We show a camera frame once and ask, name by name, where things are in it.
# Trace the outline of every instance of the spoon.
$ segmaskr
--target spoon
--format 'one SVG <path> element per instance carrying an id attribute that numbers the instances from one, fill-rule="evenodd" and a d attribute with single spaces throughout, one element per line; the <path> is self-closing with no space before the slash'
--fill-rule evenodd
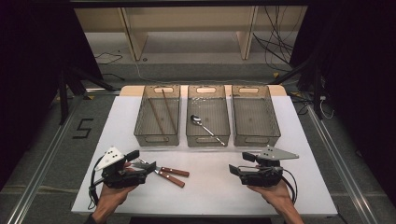
<path id="1" fill-rule="evenodd" d="M 210 132 L 203 124 L 202 124 L 202 120 L 200 117 L 196 116 L 196 115 L 191 115 L 190 119 L 192 120 L 193 124 L 199 125 L 201 127 L 203 127 L 205 129 L 205 131 L 207 131 L 208 133 L 210 133 L 212 136 L 215 136 L 212 132 Z M 223 143 L 218 137 L 216 137 L 216 140 L 218 140 L 224 147 L 225 147 L 225 143 Z"/>

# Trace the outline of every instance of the person's hand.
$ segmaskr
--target person's hand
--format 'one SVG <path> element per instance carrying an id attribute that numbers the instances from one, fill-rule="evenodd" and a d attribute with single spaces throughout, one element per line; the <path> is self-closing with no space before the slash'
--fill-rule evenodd
<path id="1" fill-rule="evenodd" d="M 247 187 L 260 193 L 265 201 L 271 204 L 275 210 L 285 218 L 287 223 L 304 223 L 291 201 L 288 187 L 283 180 L 280 180 L 276 186 L 270 188 L 256 186 Z"/>
<path id="2" fill-rule="evenodd" d="M 130 162 L 125 162 L 124 167 L 130 166 Z M 125 170 L 132 171 L 132 168 L 125 168 Z M 123 189 L 110 189 L 106 184 L 102 187 L 99 203 L 96 210 L 92 214 L 92 218 L 96 223 L 105 223 L 107 218 L 116 211 L 117 207 L 122 204 L 128 193 L 135 189 L 137 186 L 131 186 Z"/>

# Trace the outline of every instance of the storage bin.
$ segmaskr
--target storage bin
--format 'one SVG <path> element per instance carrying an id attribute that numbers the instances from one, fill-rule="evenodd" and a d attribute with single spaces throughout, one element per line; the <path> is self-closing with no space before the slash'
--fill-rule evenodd
<path id="1" fill-rule="evenodd" d="M 233 126 L 237 147 L 275 145 L 280 130 L 268 86 L 233 86 Z"/>
<path id="2" fill-rule="evenodd" d="M 134 126 L 141 147 L 178 146 L 180 86 L 146 86 Z"/>
<path id="3" fill-rule="evenodd" d="M 214 136 L 194 124 L 191 115 L 198 116 Z M 228 146 L 230 121 L 224 86 L 189 86 L 186 135 L 189 147 Z"/>

